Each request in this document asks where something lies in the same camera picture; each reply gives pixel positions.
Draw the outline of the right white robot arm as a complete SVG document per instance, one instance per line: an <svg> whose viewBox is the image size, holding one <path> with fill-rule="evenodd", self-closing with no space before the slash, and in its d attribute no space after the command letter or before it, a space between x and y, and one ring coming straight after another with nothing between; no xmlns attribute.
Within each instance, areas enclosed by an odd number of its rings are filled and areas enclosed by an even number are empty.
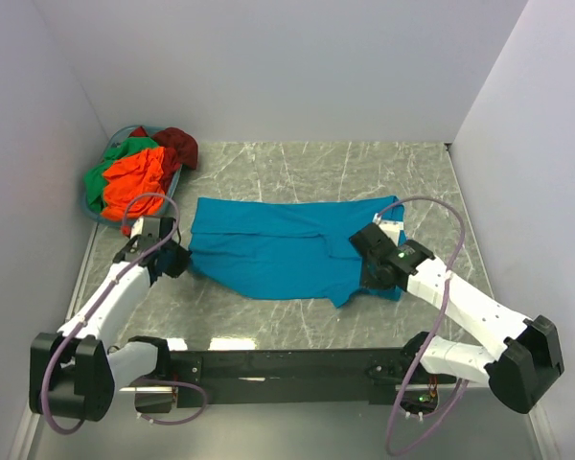
<svg viewBox="0 0 575 460"><path fill-rule="evenodd" d="M399 288L441 310L477 340L476 345L436 336L420 364L429 374L487 385L513 411L526 414L564 372L556 325L496 302L450 271L422 244L398 242L396 223L370 223L350 238L362 259L364 288Z"/></svg>

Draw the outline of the blue t shirt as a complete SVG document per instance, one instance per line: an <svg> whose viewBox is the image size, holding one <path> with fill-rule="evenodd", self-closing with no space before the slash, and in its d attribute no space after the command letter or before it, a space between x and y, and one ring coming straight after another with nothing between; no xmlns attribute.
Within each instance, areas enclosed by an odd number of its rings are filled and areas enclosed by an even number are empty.
<svg viewBox="0 0 575 460"><path fill-rule="evenodd" d="M337 308L358 294L397 301L397 288L361 286L362 259L349 241L377 212L403 221L394 195L292 204L202 197L191 227L192 269L257 300L328 299Z"/></svg>

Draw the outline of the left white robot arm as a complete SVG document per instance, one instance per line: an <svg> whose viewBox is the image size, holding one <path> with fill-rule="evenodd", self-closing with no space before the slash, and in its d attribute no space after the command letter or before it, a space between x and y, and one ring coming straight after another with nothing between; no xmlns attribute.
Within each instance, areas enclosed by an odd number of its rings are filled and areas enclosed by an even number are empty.
<svg viewBox="0 0 575 460"><path fill-rule="evenodd" d="M31 411L50 421L98 422L120 389L141 378L168 376L171 351L165 338L139 335L114 355L108 349L152 285L162 276L179 277L190 255L180 243L176 218L138 218L87 303L56 332L33 340Z"/></svg>

